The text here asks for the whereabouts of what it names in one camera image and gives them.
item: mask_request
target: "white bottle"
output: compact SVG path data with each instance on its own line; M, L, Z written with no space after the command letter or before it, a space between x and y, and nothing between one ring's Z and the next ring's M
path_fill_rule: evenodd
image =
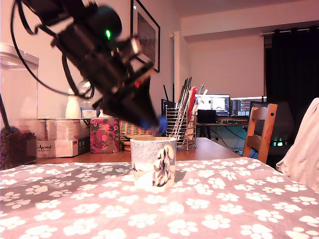
M77 96L74 95L72 89L68 90L69 93L69 101L66 105L65 110L65 118L67 119L80 119L81 118L81 109L79 102L77 100Z

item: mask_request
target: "tablecloth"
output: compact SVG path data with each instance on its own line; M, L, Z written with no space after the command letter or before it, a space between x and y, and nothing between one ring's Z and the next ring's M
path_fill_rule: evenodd
M251 158L179 161L137 190L130 163L0 172L2 239L319 239L319 194Z

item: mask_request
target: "computer monitor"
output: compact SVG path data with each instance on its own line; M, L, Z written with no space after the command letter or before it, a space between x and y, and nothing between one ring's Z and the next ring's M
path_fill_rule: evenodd
M198 106L199 110L215 110L217 116L230 115L230 95L195 95L198 97L198 102L203 98L202 103Z
M239 97L231 98L231 116L249 116L250 102L262 102L263 97Z

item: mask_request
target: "desk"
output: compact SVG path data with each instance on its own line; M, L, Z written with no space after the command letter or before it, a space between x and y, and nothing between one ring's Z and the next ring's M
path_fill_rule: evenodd
M237 158L237 153L215 143L208 138L197 138L196 149L194 146L177 149L177 160L209 160L218 158ZM121 151L119 153L84 153L69 158L38 158L36 164L45 163L69 163L69 162L130 162L131 152Z

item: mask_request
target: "chair backrest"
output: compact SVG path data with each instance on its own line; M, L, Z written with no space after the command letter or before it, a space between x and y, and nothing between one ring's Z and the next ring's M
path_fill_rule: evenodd
M253 148L258 151L258 159L263 163L266 163L276 112L277 105L275 104L268 104L267 107L260 108L252 107L243 152L244 157L249 157L250 150ZM261 136L254 134L256 123L259 120L264 120Z

